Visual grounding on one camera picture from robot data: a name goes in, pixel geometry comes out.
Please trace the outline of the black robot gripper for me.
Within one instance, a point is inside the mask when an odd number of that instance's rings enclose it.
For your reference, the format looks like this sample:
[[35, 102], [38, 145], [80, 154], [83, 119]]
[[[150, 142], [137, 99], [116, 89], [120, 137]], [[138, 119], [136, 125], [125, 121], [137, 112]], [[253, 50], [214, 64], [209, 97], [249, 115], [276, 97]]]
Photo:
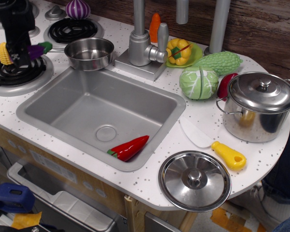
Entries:
[[11, 62], [16, 67], [29, 65], [29, 31], [35, 29], [31, 4], [27, 0], [0, 0], [0, 21], [5, 31]]

